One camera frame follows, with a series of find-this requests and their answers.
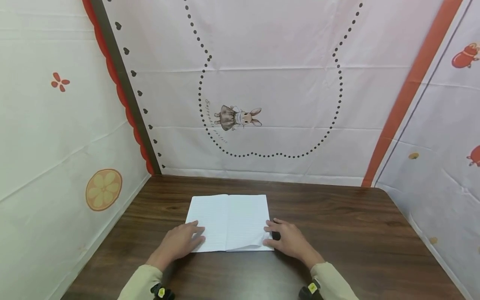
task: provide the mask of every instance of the lined paper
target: lined paper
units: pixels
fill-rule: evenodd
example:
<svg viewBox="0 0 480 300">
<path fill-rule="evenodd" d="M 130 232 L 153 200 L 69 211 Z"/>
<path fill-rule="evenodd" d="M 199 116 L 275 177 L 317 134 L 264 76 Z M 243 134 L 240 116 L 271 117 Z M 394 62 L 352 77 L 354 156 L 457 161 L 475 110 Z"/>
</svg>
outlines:
<svg viewBox="0 0 480 300">
<path fill-rule="evenodd" d="M 193 252 L 272 251 L 262 245 L 269 218 L 265 195 L 215 195 L 193 197 L 185 222 L 205 227 L 205 242 Z"/>
</svg>

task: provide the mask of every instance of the red scalloped trim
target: red scalloped trim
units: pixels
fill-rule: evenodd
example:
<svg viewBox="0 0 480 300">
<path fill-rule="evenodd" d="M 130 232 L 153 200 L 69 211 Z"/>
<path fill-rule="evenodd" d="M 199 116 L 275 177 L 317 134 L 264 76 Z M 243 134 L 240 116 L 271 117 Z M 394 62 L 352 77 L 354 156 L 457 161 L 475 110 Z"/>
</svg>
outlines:
<svg viewBox="0 0 480 300">
<path fill-rule="evenodd" d="M 92 3 L 90 3 L 90 0 L 82 0 L 82 2 L 84 3 L 85 11 L 87 12 L 88 18 L 90 19 L 90 22 L 92 22 L 92 25 L 94 27 L 95 37 L 96 37 L 98 46 L 100 47 L 100 50 L 102 51 L 103 56 L 105 56 L 105 60 L 107 61 L 108 73 L 110 74 L 110 77 L 112 78 L 113 82 L 117 86 L 117 94 L 119 96 L 119 100 L 122 103 L 122 105 L 125 107 L 125 114 L 127 115 L 128 123 L 130 123 L 130 125 L 133 127 L 133 136 L 135 137 L 135 140 L 137 141 L 137 143 L 140 145 L 140 152 L 142 153 L 142 157 L 145 159 L 148 173 L 154 175 L 152 163 L 148 158 L 144 143 L 142 142 L 142 139 L 140 138 L 140 135 L 138 133 L 138 128 L 135 122 L 133 121 L 132 112 L 130 111 L 130 107 L 127 104 L 127 99 L 121 87 L 121 84 L 117 75 L 117 71 L 115 70 L 115 66 L 113 65 L 112 57 L 108 52 L 105 39 L 103 38 L 103 34 L 100 30 L 100 26 L 98 25 L 98 21 L 95 17 Z"/>
</svg>

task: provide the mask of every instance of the hand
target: hand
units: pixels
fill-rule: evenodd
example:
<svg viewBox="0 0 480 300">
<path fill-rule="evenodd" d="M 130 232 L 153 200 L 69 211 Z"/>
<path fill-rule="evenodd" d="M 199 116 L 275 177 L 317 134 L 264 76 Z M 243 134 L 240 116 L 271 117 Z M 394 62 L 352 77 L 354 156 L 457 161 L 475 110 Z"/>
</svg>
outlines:
<svg viewBox="0 0 480 300">
<path fill-rule="evenodd" d="M 193 221 L 168 231 L 162 243 L 152 253 L 146 264 L 164 272 L 171 262 L 192 252 L 200 243 L 205 241 L 205 237 L 200 235 L 192 239 L 193 234 L 205 230 L 205 227 L 198 227 L 197 225 L 198 221 Z"/>
<path fill-rule="evenodd" d="M 301 260 L 308 269 L 316 264 L 324 263 L 323 257 L 307 242 L 301 231 L 293 224 L 275 218 L 267 220 L 264 230 L 280 232 L 280 240 L 266 239 L 263 244 L 275 248 L 283 254 Z"/>
</svg>

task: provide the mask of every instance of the white fabric panel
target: white fabric panel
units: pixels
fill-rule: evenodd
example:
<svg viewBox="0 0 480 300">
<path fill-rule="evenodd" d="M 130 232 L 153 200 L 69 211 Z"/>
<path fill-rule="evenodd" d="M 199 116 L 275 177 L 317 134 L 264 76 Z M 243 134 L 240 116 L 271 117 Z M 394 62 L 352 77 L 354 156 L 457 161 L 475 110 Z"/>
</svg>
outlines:
<svg viewBox="0 0 480 300">
<path fill-rule="evenodd" d="M 454 60 L 471 43 L 480 47 L 480 3 L 472 1 L 466 11 L 468 4 L 437 53 L 439 63 L 430 66 L 431 82 L 419 90 L 418 106 L 376 186 L 388 191 L 465 297 L 480 299 L 480 168 L 473 164 L 480 153 L 471 154 L 480 144 L 480 62 L 458 68 L 468 56 Z M 409 159 L 412 153 L 418 157 Z"/>
<path fill-rule="evenodd" d="M 0 1 L 0 48 L 0 295 L 48 299 L 148 174 L 81 1 Z M 105 168 L 122 188 L 96 212 Z"/>
<path fill-rule="evenodd" d="M 440 4 L 104 1 L 163 173 L 343 185 L 361 184 Z M 222 129 L 223 105 L 262 108 L 262 126 Z"/>
</svg>

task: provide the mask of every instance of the white paper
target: white paper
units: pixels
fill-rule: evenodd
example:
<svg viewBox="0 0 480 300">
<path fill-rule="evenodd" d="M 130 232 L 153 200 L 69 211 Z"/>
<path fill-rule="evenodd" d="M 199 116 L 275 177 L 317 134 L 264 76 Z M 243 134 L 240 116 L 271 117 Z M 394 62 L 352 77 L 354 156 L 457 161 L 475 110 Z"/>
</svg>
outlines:
<svg viewBox="0 0 480 300">
<path fill-rule="evenodd" d="M 193 252 L 271 251 L 262 245 L 270 218 L 265 195 L 215 195 L 193 197 L 186 223 L 198 220 L 205 227 L 205 242 Z"/>
</svg>

